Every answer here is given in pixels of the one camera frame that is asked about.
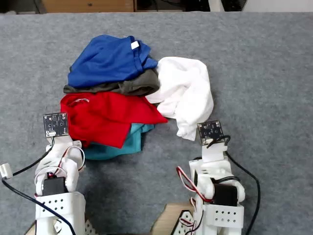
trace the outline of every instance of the red wire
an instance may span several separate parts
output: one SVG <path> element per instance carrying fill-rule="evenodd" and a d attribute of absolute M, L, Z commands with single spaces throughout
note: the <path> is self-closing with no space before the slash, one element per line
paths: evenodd
<path fill-rule="evenodd" d="M 200 197 L 203 201 L 205 201 L 205 202 L 212 202 L 212 199 L 207 199 L 207 198 L 205 198 L 205 197 L 199 192 L 198 188 L 197 188 L 196 186 L 194 186 L 194 183 L 188 178 L 188 176 L 186 175 L 186 173 L 185 173 L 179 166 L 176 167 L 176 171 L 177 171 L 177 174 L 178 174 L 179 177 L 183 176 L 183 177 L 191 184 L 191 186 L 189 186 L 189 185 L 187 185 L 186 183 L 184 183 L 187 188 L 189 188 L 190 190 L 196 192 L 196 193 L 199 195 L 199 197 Z"/>

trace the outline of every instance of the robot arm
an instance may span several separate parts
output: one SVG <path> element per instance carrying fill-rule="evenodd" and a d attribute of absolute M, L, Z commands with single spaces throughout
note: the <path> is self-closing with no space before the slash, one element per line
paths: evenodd
<path fill-rule="evenodd" d="M 189 162 L 191 179 L 177 168 L 184 185 L 196 192 L 190 199 L 194 223 L 190 228 L 179 218 L 172 235 L 241 235 L 244 207 L 240 203 L 246 194 L 239 178 L 232 174 L 221 124 L 211 121 L 198 124 L 198 128 L 202 157 Z"/>
<path fill-rule="evenodd" d="M 36 200 L 63 216 L 76 235 L 85 235 L 84 196 L 76 192 L 79 171 L 85 163 L 80 141 L 68 135 L 66 114 L 44 115 L 45 133 L 52 147 L 35 171 Z M 36 205 L 36 235 L 70 235 L 70 227 Z"/>

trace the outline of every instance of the white wire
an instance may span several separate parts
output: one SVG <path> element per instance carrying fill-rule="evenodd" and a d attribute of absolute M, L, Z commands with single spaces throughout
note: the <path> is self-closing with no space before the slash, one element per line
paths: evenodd
<path fill-rule="evenodd" d="M 44 167 L 42 168 L 40 171 L 37 172 L 37 174 L 35 175 L 35 180 L 34 180 L 34 183 L 36 184 L 37 183 L 37 179 L 38 179 L 38 176 L 40 175 L 40 173 L 44 170 L 47 170 L 47 169 L 50 169 L 50 168 L 53 168 L 53 169 L 59 169 L 61 171 L 63 171 L 65 173 L 65 175 L 67 176 L 67 171 L 64 170 L 63 168 L 59 167 L 59 166 L 47 166 L 47 167 Z"/>
<path fill-rule="evenodd" d="M 203 201 L 208 202 L 208 201 L 211 200 L 211 199 L 206 199 L 206 198 L 201 194 L 201 192 L 199 191 L 199 189 L 197 188 L 197 186 L 192 182 L 192 180 L 190 180 L 190 179 L 188 178 L 188 176 L 187 176 L 186 173 L 181 169 L 180 166 L 177 166 L 177 167 L 176 167 L 176 170 L 177 170 L 178 175 L 179 175 L 179 177 L 180 177 L 180 179 L 181 179 L 183 185 L 185 186 L 185 188 L 187 188 L 187 189 L 188 189 L 189 191 L 191 191 L 191 192 L 196 192 L 196 193 L 199 195 L 199 197 L 200 197 Z M 188 183 L 191 184 L 192 189 L 190 189 L 189 187 L 187 187 L 186 183 L 184 182 L 184 180 L 183 180 L 183 178 L 182 178 L 182 175 L 184 175 L 184 177 L 185 177 L 185 179 L 188 181 Z"/>
<path fill-rule="evenodd" d="M 190 188 L 188 188 L 188 187 L 186 186 L 186 183 L 184 182 L 184 179 L 182 178 L 181 172 L 179 172 L 178 175 L 179 175 L 180 180 L 181 180 L 182 184 L 184 185 L 184 187 L 185 187 L 186 189 L 188 189 L 189 191 L 191 191 L 191 192 L 195 192 L 195 190 L 192 190 L 192 189 L 190 189 Z"/>
<path fill-rule="evenodd" d="M 64 157 L 66 157 L 66 155 L 68 154 L 68 152 L 69 152 L 69 150 L 70 150 L 71 148 L 77 148 L 77 149 L 79 149 L 79 150 L 81 151 L 81 153 L 83 154 L 83 163 L 82 163 L 82 165 L 78 168 L 78 170 L 81 170 L 81 169 L 83 168 L 83 166 L 85 165 L 85 153 L 84 153 L 84 151 L 83 151 L 83 149 L 82 149 L 81 147 L 78 147 L 78 146 L 76 146 L 76 145 L 72 145 L 72 146 L 68 147 L 68 148 L 65 150 L 65 151 L 67 151 L 67 153 L 65 154 Z"/>
<path fill-rule="evenodd" d="M 195 203 L 194 203 L 194 198 L 193 198 L 193 197 L 190 197 L 189 201 L 190 201 L 190 204 L 193 206 L 194 211 L 197 211 L 196 205 L 195 205 Z"/>

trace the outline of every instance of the black wire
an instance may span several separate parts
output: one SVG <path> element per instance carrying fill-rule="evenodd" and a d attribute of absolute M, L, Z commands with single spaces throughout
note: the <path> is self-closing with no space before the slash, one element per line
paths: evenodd
<path fill-rule="evenodd" d="M 156 6 L 156 11 L 158 11 L 158 4 L 157 4 L 157 0 L 152 0 L 153 1 L 153 3 L 155 4 L 155 6 Z"/>
<path fill-rule="evenodd" d="M 219 183 L 222 183 L 222 182 L 225 182 L 228 180 L 237 180 L 240 182 L 240 179 L 237 176 L 227 176 L 227 177 L 224 177 L 224 178 L 221 178 L 218 180 L 212 178 L 211 180 L 212 180 L 212 183 L 214 183 L 214 184 L 219 184 Z"/>
<path fill-rule="evenodd" d="M 215 143 L 217 143 L 217 142 L 219 142 L 219 141 L 221 141 L 221 140 L 225 140 L 225 139 L 227 139 L 227 140 L 225 141 L 225 145 L 228 145 L 228 142 L 230 141 L 230 136 L 229 136 L 229 135 L 224 135 L 224 136 L 218 137 L 217 139 L 212 140 L 212 142 L 209 143 L 206 148 L 209 148 L 209 147 L 211 147 L 213 144 L 215 144 Z"/>
<path fill-rule="evenodd" d="M 254 211 L 254 214 L 253 214 L 253 217 L 251 219 L 251 222 L 249 224 L 249 227 L 246 231 L 246 235 L 249 235 L 250 234 L 250 231 L 253 227 L 253 224 L 254 224 L 254 221 L 258 215 L 258 212 L 259 212 L 259 209 L 260 209 L 260 204 L 261 204 L 261 187 L 260 187 L 260 182 L 258 180 L 258 178 L 256 178 L 250 171 L 248 171 L 247 169 L 245 169 L 243 166 L 241 166 L 238 162 L 236 162 L 232 157 L 231 155 L 226 151 L 225 152 L 226 155 L 228 156 L 228 158 L 237 166 L 239 167 L 241 170 L 243 170 L 245 173 L 247 173 L 249 176 L 251 176 L 255 182 L 256 182 L 256 185 L 257 185 L 257 190 L 258 190 L 258 198 L 257 198 L 257 203 L 256 203 L 256 207 L 255 207 L 255 211 Z"/>
<path fill-rule="evenodd" d="M 58 217 L 60 220 L 62 220 L 64 223 L 66 223 L 66 224 L 69 226 L 69 228 L 70 228 L 70 230 L 71 230 L 71 232 L 72 232 L 73 235 L 76 235 L 76 233 L 75 233 L 75 231 L 74 231 L 73 226 L 71 225 L 71 223 L 69 223 L 63 216 L 61 216 L 61 215 L 58 214 L 57 212 L 53 211 L 52 209 L 50 209 L 49 207 L 47 207 L 45 204 L 43 204 L 43 203 L 41 203 L 41 202 L 35 200 L 34 198 L 31 198 L 31 197 L 28 196 L 27 194 L 22 193 L 21 191 L 19 191 L 19 190 L 17 190 L 16 188 L 12 187 L 12 186 L 9 185 L 5 180 L 6 180 L 6 178 L 2 178 L 2 183 L 3 183 L 8 189 L 10 189 L 12 192 L 16 193 L 17 195 L 19 195 L 19 196 L 21 196 L 21 197 L 23 197 L 23 198 L 25 198 L 25 199 L 27 199 L 27 200 L 29 200 L 29 201 L 35 203 L 35 204 L 41 206 L 42 208 L 46 209 L 46 210 L 49 211 L 50 213 L 54 214 L 56 217 Z"/>
<path fill-rule="evenodd" d="M 17 171 L 17 172 L 14 172 L 14 173 L 13 173 L 13 176 L 16 176 L 16 175 L 18 175 L 18 174 L 21 174 L 22 172 L 24 172 L 24 171 L 26 171 L 26 170 L 32 168 L 33 166 L 35 166 L 35 165 L 36 165 L 38 162 L 40 162 L 45 156 L 48 155 L 48 153 L 52 150 L 53 146 L 54 146 L 54 137 L 52 137 L 51 147 L 48 149 L 48 151 L 46 151 L 38 160 L 34 161 L 34 162 L 33 162 L 32 164 L 30 164 L 29 166 L 27 166 L 27 167 L 25 167 L 25 168 L 23 168 L 23 169 L 21 169 L 21 170 L 19 170 L 19 171 Z"/>
<path fill-rule="evenodd" d="M 168 1 L 168 0 L 161 0 L 161 1 L 166 2 L 166 3 L 173 5 L 173 6 L 181 6 L 180 2 L 173 2 L 173 1 Z"/>
<path fill-rule="evenodd" d="M 197 225 L 197 227 L 195 229 L 193 229 L 193 230 L 190 230 L 190 231 L 186 232 L 185 235 L 187 235 L 189 233 L 193 233 L 194 231 L 196 231 L 200 227 L 200 224 L 201 224 L 202 219 L 203 219 L 203 214 L 204 214 L 204 211 L 202 211 L 202 216 L 201 216 L 201 219 L 200 219 L 199 224 Z"/>

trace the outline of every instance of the cable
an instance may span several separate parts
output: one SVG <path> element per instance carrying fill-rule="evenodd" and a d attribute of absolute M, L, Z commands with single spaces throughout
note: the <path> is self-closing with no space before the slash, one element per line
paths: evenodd
<path fill-rule="evenodd" d="M 71 146 L 69 146 L 69 147 L 66 148 L 66 150 L 64 151 L 62 157 L 60 158 L 58 167 L 61 166 L 62 159 L 63 159 L 64 157 L 66 157 L 68 151 L 69 151 L 71 148 L 77 148 L 77 149 L 79 149 L 79 150 L 81 151 L 81 153 L 82 153 L 83 163 L 82 163 L 81 166 L 78 168 L 78 171 L 80 171 L 80 170 L 84 167 L 84 165 L 85 165 L 85 152 L 83 151 L 83 149 L 82 149 L 81 147 L 78 147 L 78 146 L 76 146 L 76 145 L 71 145 Z"/>
<path fill-rule="evenodd" d="M 22 172 L 32 168 L 34 165 L 36 165 L 38 162 L 40 162 L 45 156 L 48 155 L 48 153 L 52 150 L 53 146 L 54 146 L 54 137 L 52 137 L 51 147 L 48 149 L 48 151 L 46 151 L 38 160 L 34 161 L 31 165 L 29 165 L 29 166 L 27 166 L 27 167 L 25 167 L 25 168 L 23 168 L 17 172 L 14 172 L 13 176 L 21 174 Z"/>
<path fill-rule="evenodd" d="M 50 168 L 57 169 L 57 170 L 61 170 L 61 171 L 63 171 L 63 172 L 65 173 L 65 175 L 67 176 L 67 171 L 64 170 L 63 168 L 61 168 L 61 167 L 59 167 L 59 166 L 47 166 L 47 167 L 44 167 L 44 168 L 42 168 L 40 171 L 37 172 L 37 174 L 35 175 L 34 184 L 37 183 L 37 179 L 38 179 L 38 176 L 40 175 L 40 173 L 41 173 L 41 174 L 48 173 L 49 171 L 47 171 L 47 172 L 42 172 L 42 171 L 47 170 L 47 169 L 50 169 Z"/>
<path fill-rule="evenodd" d="M 220 183 L 228 181 L 228 180 L 236 180 L 236 181 L 240 182 L 240 179 L 237 176 L 227 176 L 227 177 L 224 177 L 224 178 L 221 178 L 218 180 L 211 178 L 211 180 L 212 180 L 212 183 L 214 183 L 214 184 L 220 184 Z"/>
<path fill-rule="evenodd" d="M 251 229 L 253 227 L 254 221 L 255 221 L 256 217 L 258 216 L 259 209 L 260 209 L 260 204 L 261 204 L 261 187 L 260 187 L 260 182 L 259 182 L 258 178 L 256 178 L 251 172 L 249 172 L 247 169 L 245 169 L 243 166 L 241 166 L 238 162 L 236 162 L 227 151 L 225 153 L 228 156 L 228 158 L 237 167 L 239 167 L 241 170 L 243 170 L 245 173 L 247 173 L 249 176 L 251 176 L 255 180 L 256 185 L 257 185 L 257 190 L 258 190 L 257 203 L 256 203 L 255 211 L 254 211 L 254 214 L 252 216 L 251 222 L 250 222 L 249 227 L 248 227 L 248 229 L 246 231 L 246 235 L 249 235 L 250 231 L 251 231 Z"/>
<path fill-rule="evenodd" d="M 200 219 L 200 222 L 199 222 L 199 224 L 197 225 L 197 227 L 196 227 L 195 229 L 193 229 L 193 230 L 190 230 L 190 231 L 186 232 L 185 235 L 187 235 L 187 234 L 189 234 L 189 233 L 195 232 L 195 231 L 200 227 L 200 224 L 202 223 L 202 219 L 203 219 L 203 214 L 204 214 L 203 212 L 204 212 L 204 211 L 202 211 L 201 219 Z"/>
<path fill-rule="evenodd" d="M 225 145 L 227 146 L 228 142 L 230 141 L 230 136 L 228 135 L 224 135 L 224 136 L 221 136 L 219 138 L 217 138 L 216 140 L 213 140 L 207 148 L 209 148 L 212 144 L 220 141 L 221 139 L 227 139 L 225 141 Z M 247 169 L 245 169 L 242 165 L 240 165 L 238 162 L 236 162 L 232 157 L 231 155 L 225 151 L 225 154 L 227 155 L 227 157 L 237 166 L 239 167 L 241 170 L 243 170 L 246 174 L 248 174 L 251 178 L 253 178 L 255 180 L 255 183 L 256 183 L 256 186 L 257 186 L 257 191 L 258 191 L 258 195 L 257 195 L 257 203 L 256 203 L 256 207 L 255 207 L 255 211 L 254 211 L 254 214 L 252 216 L 252 219 L 250 221 L 250 224 L 249 224 L 249 227 L 246 231 L 246 235 L 249 235 L 250 232 L 251 232 L 251 229 L 253 227 L 253 224 L 255 222 L 255 219 L 256 217 L 258 216 L 258 212 L 259 212 L 259 209 L 260 209 L 260 204 L 261 204 L 261 187 L 260 187 L 260 182 L 258 180 L 258 178 L 256 178 L 250 171 L 248 171 Z"/>
<path fill-rule="evenodd" d="M 211 147 L 213 144 L 215 144 L 215 143 L 217 143 L 218 141 L 221 141 L 221 140 L 224 140 L 224 144 L 227 146 L 228 142 L 230 141 L 230 136 L 229 135 L 224 135 L 224 136 L 218 137 L 217 139 L 212 140 L 212 142 L 209 143 L 206 148 Z"/>
<path fill-rule="evenodd" d="M 173 2 L 173 1 L 168 1 L 168 0 L 161 0 L 161 1 L 166 2 L 166 3 L 173 5 L 173 6 L 181 6 L 182 5 L 181 2 Z"/>
<path fill-rule="evenodd" d="M 153 1 L 153 3 L 155 4 L 155 6 L 156 6 L 156 11 L 158 11 L 158 4 L 157 4 L 157 0 L 152 0 Z"/>
<path fill-rule="evenodd" d="M 180 177 L 180 179 L 181 179 L 183 185 L 184 185 L 189 191 L 191 191 L 191 192 L 196 192 L 197 195 L 199 195 L 199 197 L 200 197 L 203 201 L 205 201 L 205 202 L 212 202 L 212 199 L 207 199 L 207 198 L 205 198 L 205 197 L 202 195 L 202 193 L 199 191 L 199 189 L 198 189 L 197 186 L 194 184 L 194 182 L 192 182 L 192 180 L 188 178 L 188 176 L 187 176 L 186 173 L 181 169 L 180 166 L 177 166 L 177 167 L 176 167 L 176 171 L 177 171 L 177 174 L 178 174 L 178 176 Z M 184 177 L 184 178 L 188 181 L 188 183 L 190 183 L 191 186 L 187 185 L 187 184 L 184 182 L 184 180 L 183 180 L 182 177 Z"/>
<path fill-rule="evenodd" d="M 21 191 L 15 189 L 15 188 L 12 187 L 11 185 L 9 185 L 5 180 L 6 180 L 6 178 L 2 178 L 2 183 L 3 183 L 8 189 L 10 189 L 12 192 L 16 193 L 17 195 L 19 195 L 19 196 L 21 196 L 21 197 L 23 197 L 23 198 L 25 198 L 25 199 L 27 199 L 27 200 L 29 200 L 29 201 L 35 203 L 35 204 L 41 206 L 42 208 L 44 208 L 45 210 L 49 211 L 50 213 L 54 214 L 56 217 L 58 217 L 60 220 L 62 220 L 64 223 L 66 223 L 66 224 L 69 226 L 69 228 L 70 228 L 70 230 L 71 230 L 71 232 L 72 232 L 73 235 L 76 235 L 76 233 L 75 233 L 75 231 L 74 231 L 73 226 L 71 225 L 71 223 L 69 223 L 63 216 L 61 216 L 61 215 L 58 214 L 57 212 L 53 211 L 52 209 L 50 209 L 49 207 L 47 207 L 45 204 L 43 204 L 43 203 L 41 203 L 41 202 L 35 200 L 34 198 L 31 198 L 30 196 L 28 196 L 28 195 L 22 193 Z"/>

